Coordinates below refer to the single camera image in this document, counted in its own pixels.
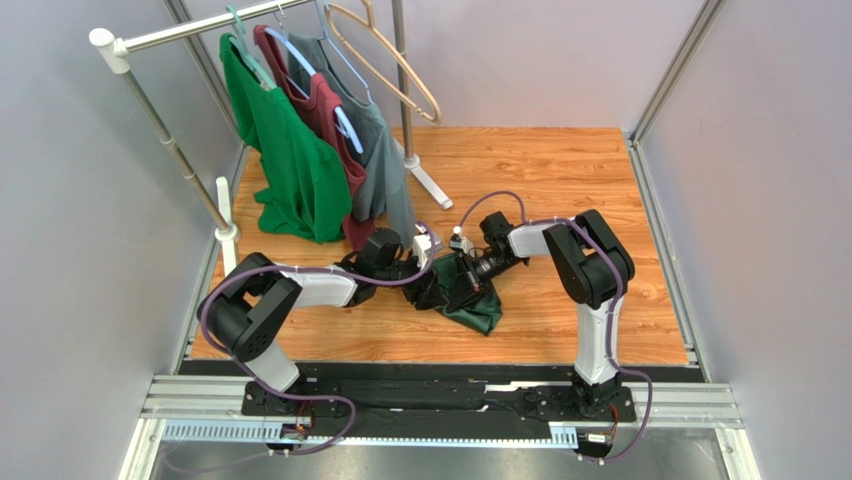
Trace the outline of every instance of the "wire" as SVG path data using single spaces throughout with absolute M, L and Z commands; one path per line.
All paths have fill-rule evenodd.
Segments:
M 308 433 L 314 431 L 314 402 L 311 402 L 311 423 L 308 424 Z
M 417 225 L 423 227 L 426 230 L 426 233 L 429 235 L 429 240 L 431 241 L 432 245 L 436 245 L 438 243 L 437 238 L 435 237 L 435 232 L 433 232 L 428 225 L 423 222 L 417 222 Z M 199 323 L 201 324 L 201 334 L 204 336 L 204 339 L 207 340 L 207 343 L 209 343 L 213 348 L 215 348 L 221 353 L 224 353 L 225 355 L 230 355 L 228 353 L 228 350 L 210 335 L 210 331 L 207 328 L 207 321 L 208 317 L 210 316 L 210 307 L 213 305 L 213 301 L 220 295 L 222 295 L 222 292 L 224 292 L 231 285 L 234 285 L 240 280 L 244 280 L 246 278 L 253 277 L 262 273 L 270 272 L 329 273 L 332 275 L 339 275 L 341 277 L 351 278 L 353 280 L 358 280 L 365 283 L 371 283 L 373 285 L 379 285 L 384 287 L 401 287 L 403 285 L 407 285 L 411 282 L 420 279 L 420 277 L 425 275 L 426 272 L 428 272 L 429 269 L 432 268 L 432 262 L 435 261 L 435 250 L 435 248 L 429 249 L 429 259 L 426 261 L 426 264 L 423 266 L 423 268 L 420 269 L 419 272 L 408 278 L 403 278 L 402 280 L 376 280 L 375 278 L 365 277 L 362 275 L 358 275 L 357 273 L 347 272 L 336 267 L 294 267 L 291 265 L 268 265 L 265 267 L 258 267 L 253 268 L 251 270 L 246 270 L 245 272 L 234 275 L 233 277 L 228 278 L 224 282 L 220 283 L 218 287 L 213 289 L 213 292 L 210 293 L 210 296 L 207 297 L 207 300 L 201 307 L 201 314 L 199 315 Z
M 609 429 L 609 432 L 612 435 L 610 442 L 615 445 L 615 434 L 618 432 L 618 408 L 610 403 L 609 409 L 612 411 L 612 428 Z
M 301 433 L 302 435 L 305 435 L 306 438 L 307 438 L 308 433 L 305 431 L 305 427 L 303 427 L 299 424 L 299 417 L 302 416 L 302 412 L 305 411 L 305 406 L 307 406 L 307 405 L 308 405 L 308 402 L 302 402 L 302 406 L 299 407 L 299 413 L 296 414 L 296 429 L 299 431 L 299 433 Z
M 527 223 L 527 208 L 524 205 L 524 199 L 521 198 L 520 195 L 518 195 L 517 193 L 515 193 L 511 190 L 497 190 L 497 191 L 491 192 L 487 195 L 483 195 L 479 200 L 473 202 L 473 205 L 471 205 L 470 208 L 468 208 L 467 211 L 464 212 L 464 215 L 462 216 L 462 219 L 459 222 L 458 227 L 461 228 L 462 230 L 464 230 L 464 222 L 467 221 L 467 217 L 469 217 L 470 214 L 473 213 L 473 210 L 476 209 L 476 207 L 478 207 L 480 203 L 488 200 L 491 197 L 495 197 L 497 195 L 509 195 L 511 197 L 515 197 L 515 200 L 518 201 L 518 205 L 520 205 L 520 207 L 521 207 L 521 223 Z
M 621 279 L 621 274 L 618 273 L 618 269 L 615 268 L 615 264 L 612 263 L 612 260 L 609 258 L 609 255 L 604 252 L 603 248 L 598 245 L 597 242 L 588 234 L 585 230 L 583 230 L 579 225 L 574 223 L 570 218 L 556 217 L 553 219 L 547 220 L 536 220 L 526 222 L 528 225 L 540 225 L 545 223 L 564 223 L 571 227 L 574 232 L 579 235 L 583 241 L 585 241 L 588 245 L 598 253 L 601 257 L 601 260 L 606 264 L 607 268 L 609 268 L 612 275 L 615 277 L 615 296 L 612 298 L 612 302 L 610 303 L 609 310 L 606 312 L 606 357 L 609 360 L 610 365 L 613 366 L 619 373 L 624 375 L 629 375 L 633 377 L 639 377 L 648 384 L 648 401 L 645 404 L 645 415 L 642 417 L 642 423 L 639 425 L 639 431 L 636 434 L 636 438 L 630 442 L 630 445 L 624 449 L 621 453 L 608 457 L 605 459 L 606 462 L 615 462 L 626 457 L 636 445 L 639 443 L 639 440 L 642 438 L 642 434 L 645 433 L 645 428 L 648 426 L 648 421 L 651 418 L 651 402 L 654 398 L 654 384 L 651 381 L 651 377 L 648 376 L 645 372 L 640 372 L 639 370 L 633 370 L 630 368 L 622 367 L 618 361 L 615 359 L 615 356 L 612 353 L 612 335 L 613 335 L 613 317 L 615 315 L 615 308 L 618 306 L 618 303 L 622 300 L 624 296 L 624 281 Z M 593 463 L 599 463 L 604 459 L 589 457 Z
M 429 240 L 431 241 L 432 245 L 435 245 L 437 243 L 437 239 L 435 237 L 435 232 L 433 232 L 432 229 L 429 228 L 429 226 L 426 225 L 423 222 L 417 222 L 417 225 L 423 227 L 426 230 L 426 233 L 429 235 Z M 233 277 L 228 278 L 225 281 L 223 281 L 221 284 L 219 284 L 219 286 L 217 286 L 215 289 L 213 289 L 213 292 L 210 294 L 209 297 L 207 297 L 207 300 L 204 302 L 204 306 L 201 308 L 201 314 L 199 315 L 200 316 L 200 324 L 201 324 L 201 334 L 204 336 L 204 339 L 207 340 L 207 342 L 213 348 L 215 348 L 219 352 L 222 352 L 226 355 L 230 355 L 228 353 L 228 350 L 210 335 L 210 331 L 207 327 L 207 322 L 208 322 L 208 317 L 210 315 L 210 307 L 213 305 L 213 301 L 216 298 L 218 298 L 220 295 L 222 295 L 222 292 L 224 292 L 231 285 L 233 285 L 236 282 L 239 282 L 240 280 L 243 280 L 245 278 L 252 277 L 254 275 L 263 274 L 263 273 L 270 273 L 270 272 L 330 273 L 332 275 L 339 275 L 341 277 L 351 278 L 353 280 L 358 280 L 358 281 L 362 281 L 362 282 L 366 282 L 366 283 L 372 283 L 374 285 L 381 285 L 381 286 L 386 286 L 386 287 L 399 287 L 399 286 L 406 285 L 408 283 L 414 282 L 414 281 L 418 280 L 420 277 L 422 277 L 423 275 L 425 275 L 426 272 L 428 272 L 429 269 L 431 269 L 432 263 L 435 261 L 435 253 L 436 253 L 436 249 L 430 248 L 429 249 L 429 258 L 426 261 L 426 264 L 423 266 L 423 268 L 419 272 L 417 272 L 416 274 L 414 274 L 414 275 L 412 275 L 408 278 L 404 278 L 402 280 L 376 280 L 374 278 L 364 277 L 362 275 L 346 272 L 346 271 L 339 270 L 339 269 L 333 268 L 333 267 L 302 267 L 302 268 L 299 268 L 299 267 L 294 267 L 294 266 L 290 266 L 290 265 L 269 265 L 269 266 L 266 266 L 266 267 L 259 267 L 259 268 L 253 268 L 251 270 L 247 270 L 245 272 L 234 275 Z M 249 369 L 245 364 L 238 361 L 236 358 L 232 358 L 232 359 L 250 377 L 254 378 L 254 381 L 257 382 L 257 384 L 260 385 L 261 388 L 266 390 L 268 393 L 275 395 L 276 397 L 283 398 L 285 400 L 296 400 L 296 401 L 302 401 L 302 402 L 305 402 L 305 401 L 336 401 L 336 402 L 343 402 L 343 403 L 345 403 L 346 405 L 349 406 L 349 409 L 350 409 L 349 420 L 346 422 L 346 425 L 343 427 L 342 430 L 340 430 L 340 432 L 338 432 L 336 435 L 331 437 L 329 440 L 327 440 L 327 441 L 325 441 L 325 442 L 323 442 L 323 443 L 321 443 L 321 444 L 319 444 L 315 447 L 302 449 L 302 450 L 294 450 L 292 452 L 289 452 L 289 455 L 309 455 L 309 454 L 312 454 L 312 453 L 317 453 L 317 452 L 320 452 L 322 450 L 325 450 L 325 449 L 333 446 L 335 444 L 335 442 L 337 442 L 337 440 L 339 440 L 344 435 L 346 435 L 346 433 L 349 432 L 349 429 L 351 429 L 352 425 L 355 423 L 356 408 L 355 408 L 355 403 L 352 400 L 350 400 L 346 397 L 341 397 L 339 395 L 293 395 L 293 394 L 289 394 L 289 393 L 280 392 L 280 391 L 272 388 L 269 384 L 267 384 L 266 382 L 264 382 L 260 378 L 257 378 L 254 375 L 254 372 L 252 372 L 251 369 Z M 311 414 L 311 428 L 313 428 L 313 413 Z M 236 466 L 242 465 L 243 463 L 250 462 L 252 460 L 256 460 L 256 459 L 259 459 L 259 458 L 263 458 L 263 457 L 266 457 L 268 455 L 269 455 L 268 452 L 257 453 L 257 454 L 254 454 L 254 455 L 249 455 L 247 457 L 241 458 L 239 460 L 235 460 L 235 461 L 230 462 L 230 463 L 226 463 L 224 465 L 220 465 L 220 466 L 217 466 L 217 467 L 211 467 L 211 468 L 204 468 L 204 469 L 186 469 L 186 468 L 181 468 L 181 467 L 175 466 L 168 460 L 168 458 L 166 456 L 163 456 L 162 460 L 163 460 L 163 464 L 166 467 L 168 467 L 169 469 L 171 469 L 175 472 L 188 474 L 188 475 L 200 475 L 200 474 L 204 474 L 204 473 L 213 473 L 213 472 L 219 472 L 219 471 L 222 471 L 222 470 L 228 470 L 230 468 L 234 468 Z

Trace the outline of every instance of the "green cloth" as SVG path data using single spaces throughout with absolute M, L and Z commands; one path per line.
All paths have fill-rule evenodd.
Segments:
M 280 88 L 264 89 L 231 44 L 220 38 L 219 56 L 234 107 L 237 130 L 256 148 L 269 188 L 254 195 L 263 204 L 258 226 L 267 233 L 298 235 L 317 243 L 342 238 L 352 211 L 349 184 L 337 152 L 305 125 Z
M 432 267 L 438 272 L 438 286 L 445 297 L 450 297 L 450 291 L 456 283 L 458 277 L 458 268 L 456 268 L 456 256 L 445 255 L 435 260 Z M 497 292 L 492 289 L 490 293 L 479 299 L 473 305 L 461 308 L 455 312 L 448 313 L 446 307 L 435 308 L 441 315 L 456 321 L 465 327 L 472 328 L 483 335 L 488 335 L 500 317 L 503 316 L 503 309 L 500 308 L 500 297 Z

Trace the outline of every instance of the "hanging shirt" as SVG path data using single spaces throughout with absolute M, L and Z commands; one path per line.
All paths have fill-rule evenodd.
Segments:
M 349 182 L 349 192 L 353 198 L 354 207 L 356 192 L 367 179 L 367 172 L 360 163 L 352 158 L 346 148 L 345 137 L 335 127 L 337 115 L 334 113 L 334 109 L 342 106 L 340 97 L 331 90 L 325 78 L 319 73 L 312 76 L 308 85 L 302 88 L 308 94 L 307 98 L 302 92 L 294 88 L 287 80 L 290 73 L 281 57 L 278 40 L 266 33 L 266 28 L 266 25 L 254 27 L 254 42 L 263 52 L 263 56 L 275 77 L 275 82 L 290 98 L 290 102 L 295 107 L 296 112 L 299 113 L 302 121 L 318 137 L 328 142 L 340 156 L 343 170 L 346 172 L 346 179 Z M 361 250 L 364 247 L 367 238 L 375 229 L 373 219 L 369 217 L 358 219 L 350 214 L 343 220 L 343 233 L 346 234 L 346 239 L 349 240 L 355 250 Z
M 417 217 L 408 194 L 402 155 L 379 107 L 352 95 L 331 68 L 319 39 L 297 34 L 290 34 L 288 38 L 343 100 L 343 111 L 364 148 L 360 158 L 367 170 L 367 181 L 352 201 L 352 214 L 358 219 L 378 218 L 387 211 L 390 228 L 399 234 L 406 248 L 410 247 L 416 233 L 414 222 Z M 289 64 L 293 79 L 301 88 L 307 89 L 311 84 L 310 75 L 294 58 L 290 58 Z
M 334 149 L 302 123 L 280 88 L 266 90 L 231 44 L 220 38 L 219 56 L 240 138 L 257 149 L 269 188 L 255 193 L 263 204 L 258 226 L 315 242 L 339 240 L 352 210 L 346 175 Z

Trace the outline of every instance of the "metal pole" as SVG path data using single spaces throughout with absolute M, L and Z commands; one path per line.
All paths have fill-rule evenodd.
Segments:
M 259 17 L 261 15 L 277 11 L 279 6 L 280 8 L 290 8 L 303 3 L 308 3 L 309 1 L 311 0 L 276 0 L 258 3 L 257 5 L 251 5 L 237 10 L 237 15 L 239 15 L 239 17 L 243 20 L 248 20 L 249 18 Z M 224 27 L 225 25 L 234 23 L 234 21 L 233 15 L 230 13 L 223 13 L 222 15 L 217 15 L 215 17 L 175 25 L 174 27 L 149 33 L 147 35 L 120 40 L 120 43 L 123 50 L 127 53 L 133 53 L 137 50 L 155 47 L 190 35 Z
M 164 0 L 163 3 L 166 4 L 166 8 L 168 8 L 175 24 L 192 20 L 192 16 L 189 14 L 183 0 Z M 186 41 L 186 46 L 189 48 L 189 52 L 192 54 L 192 58 L 195 59 L 195 63 L 198 65 L 198 69 L 201 70 L 201 74 L 207 81 L 210 91 L 216 98 L 216 103 L 219 104 L 219 109 L 222 110 L 225 121 L 228 122 L 231 130 L 236 134 L 237 123 L 234 120 L 234 109 L 231 107 L 231 99 L 228 96 L 228 89 L 225 87 L 225 82 L 222 81 L 219 72 L 216 71 L 216 66 L 213 64 L 213 58 L 215 57 L 210 55 L 210 52 L 198 35 L 191 35 L 184 40 Z
M 396 43 L 396 49 L 402 58 L 405 56 L 405 16 L 402 12 L 402 0 L 393 0 L 393 34 Z M 404 95 L 408 95 L 408 75 L 400 66 L 396 66 L 396 72 L 399 76 L 399 91 Z M 405 158 L 414 156 L 414 141 L 411 136 L 411 110 L 403 103 L 399 102 L 402 112 L 402 144 L 405 146 Z
M 221 231 L 229 230 L 230 225 L 227 221 L 225 221 L 225 218 L 222 216 L 222 213 L 219 212 L 216 204 L 213 203 L 213 199 L 210 198 L 210 194 L 207 193 L 204 185 L 202 185 L 201 181 L 198 180 L 198 176 L 195 174 L 195 170 L 192 168 L 192 165 L 190 165 L 186 160 L 186 156 L 183 154 L 183 151 L 180 149 L 177 141 L 175 141 L 174 137 L 169 132 L 169 129 L 166 128 L 166 125 L 163 123 L 163 119 L 160 118 L 160 114 L 157 113 L 157 110 L 153 105 L 151 105 L 148 95 L 146 95 L 145 91 L 142 90 L 142 86 L 139 85 L 139 82 L 136 80 L 133 72 L 128 70 L 121 74 L 121 78 L 124 79 L 127 86 L 130 87 L 130 90 L 133 92 L 133 95 L 135 95 L 136 99 L 139 100 L 139 104 L 142 105 L 142 109 L 148 114 L 148 117 L 154 124 L 154 128 L 157 129 L 157 134 L 160 136 L 160 143 L 162 143 L 163 146 L 171 152 L 183 172 L 183 178 L 185 178 L 192 186 L 193 190 L 195 190 L 196 195 L 198 195 L 198 198 L 201 199 L 201 203 L 204 204 L 204 208 L 207 209 L 207 213 L 213 217 L 216 227 Z

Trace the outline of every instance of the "wooden floor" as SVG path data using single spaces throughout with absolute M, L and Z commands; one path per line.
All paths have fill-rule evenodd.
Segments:
M 618 332 L 618 358 L 632 364 L 686 363 L 677 322 L 663 279 L 636 180 L 620 131 L 615 129 L 421 128 L 415 151 L 423 166 L 453 199 L 442 211 L 409 176 L 418 216 L 446 242 L 452 227 L 477 198 L 511 189 L 529 218 L 601 211 L 636 263 Z M 252 193 L 266 186 L 256 153 L 248 160 L 235 204 L 242 229 L 240 253 L 259 251 L 274 261 L 328 265 L 348 244 L 316 245 L 292 236 L 261 233 L 261 206 Z M 510 197 L 477 209 L 466 233 L 483 245 L 478 223 L 502 210 L 519 222 Z M 384 217 L 378 222 L 385 225 Z M 221 259 L 213 284 L 222 278 Z M 503 318 L 489 337 L 434 311 L 415 311 L 399 290 L 380 289 L 354 309 L 314 307 L 291 312 L 278 335 L 298 360 L 571 363 L 577 354 L 574 303 L 549 258 L 534 258 L 494 280 Z M 192 356 L 220 357 L 197 335 Z

